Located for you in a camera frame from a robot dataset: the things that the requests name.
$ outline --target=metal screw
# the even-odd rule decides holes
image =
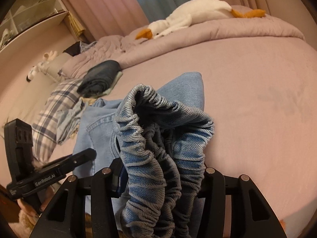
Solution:
[[[241,175],[241,179],[242,179],[243,181],[248,181],[248,180],[250,180],[250,178],[249,178],[247,175]]]
[[[109,167],[105,167],[105,168],[103,168],[103,169],[101,170],[101,172],[102,172],[104,175],[106,175],[106,174],[111,173],[111,169],[110,169]]]
[[[215,171],[216,171],[216,170],[215,170],[214,168],[212,168],[212,167],[208,167],[208,168],[206,169],[206,172],[209,173],[209,174],[214,174]]]
[[[67,178],[67,180],[68,180],[69,182],[75,181],[75,180],[76,180],[76,176],[69,176],[69,177]]]

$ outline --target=pink curtain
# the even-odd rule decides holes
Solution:
[[[96,40],[108,35],[125,36],[149,24],[137,0],[67,0],[65,5],[70,5],[69,10]]]

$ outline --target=blue jeans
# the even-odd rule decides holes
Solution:
[[[137,85],[123,101],[98,100],[84,112],[74,153],[94,148],[97,158],[74,174],[93,175],[121,157],[128,193],[113,206],[118,228],[129,237],[196,237],[203,200],[195,196],[214,131],[203,103],[201,75],[185,73],[157,92]]]

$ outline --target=black handheld device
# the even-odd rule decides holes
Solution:
[[[32,127],[15,119],[4,126],[4,143],[12,182],[7,185],[11,199],[24,198],[38,214],[41,201],[37,192],[66,177],[77,166],[96,158],[96,151],[86,149],[57,159],[40,169],[33,164]]]

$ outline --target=plaid fabric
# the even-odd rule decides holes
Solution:
[[[78,102],[80,95],[77,88],[80,83],[81,80],[60,83],[33,123],[33,155],[40,163],[48,162],[56,146],[56,112],[71,109]]]

